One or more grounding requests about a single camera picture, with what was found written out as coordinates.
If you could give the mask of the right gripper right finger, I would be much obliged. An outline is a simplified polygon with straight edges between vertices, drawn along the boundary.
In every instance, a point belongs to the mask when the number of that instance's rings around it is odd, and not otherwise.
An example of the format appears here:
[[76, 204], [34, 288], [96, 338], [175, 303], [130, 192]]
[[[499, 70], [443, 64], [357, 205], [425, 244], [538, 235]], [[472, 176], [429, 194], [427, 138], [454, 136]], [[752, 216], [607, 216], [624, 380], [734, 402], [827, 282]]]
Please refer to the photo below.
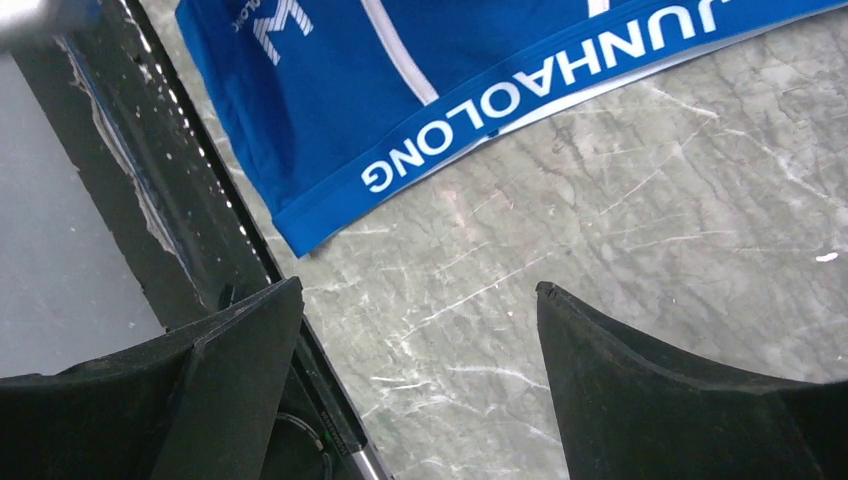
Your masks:
[[847, 384], [754, 373], [536, 287], [537, 328], [573, 479], [843, 479]]

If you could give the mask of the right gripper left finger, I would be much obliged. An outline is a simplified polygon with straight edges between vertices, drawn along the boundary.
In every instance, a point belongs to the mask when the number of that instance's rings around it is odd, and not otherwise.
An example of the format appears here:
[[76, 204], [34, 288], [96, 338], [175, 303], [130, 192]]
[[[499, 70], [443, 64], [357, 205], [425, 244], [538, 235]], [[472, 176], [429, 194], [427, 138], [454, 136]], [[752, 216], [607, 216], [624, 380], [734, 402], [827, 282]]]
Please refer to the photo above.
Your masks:
[[299, 336], [292, 277], [55, 375], [1, 382], [5, 479], [256, 479]]

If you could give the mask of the blue underwear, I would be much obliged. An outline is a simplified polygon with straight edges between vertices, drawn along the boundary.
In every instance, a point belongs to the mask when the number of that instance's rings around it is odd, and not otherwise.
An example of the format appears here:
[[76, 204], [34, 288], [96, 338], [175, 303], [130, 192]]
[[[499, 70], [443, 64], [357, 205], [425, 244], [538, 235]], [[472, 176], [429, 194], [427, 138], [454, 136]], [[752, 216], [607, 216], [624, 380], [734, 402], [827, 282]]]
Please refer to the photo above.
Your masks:
[[297, 256], [468, 151], [834, 1], [182, 1], [235, 157]]

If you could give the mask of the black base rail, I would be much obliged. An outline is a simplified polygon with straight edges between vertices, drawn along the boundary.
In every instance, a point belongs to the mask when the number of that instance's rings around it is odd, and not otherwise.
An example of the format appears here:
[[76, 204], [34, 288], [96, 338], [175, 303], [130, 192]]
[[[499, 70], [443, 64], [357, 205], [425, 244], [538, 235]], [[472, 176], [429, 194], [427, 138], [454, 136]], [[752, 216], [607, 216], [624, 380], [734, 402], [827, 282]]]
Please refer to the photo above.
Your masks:
[[[142, 5], [1, 5], [1, 382], [287, 280]], [[304, 310], [256, 479], [382, 479]]]

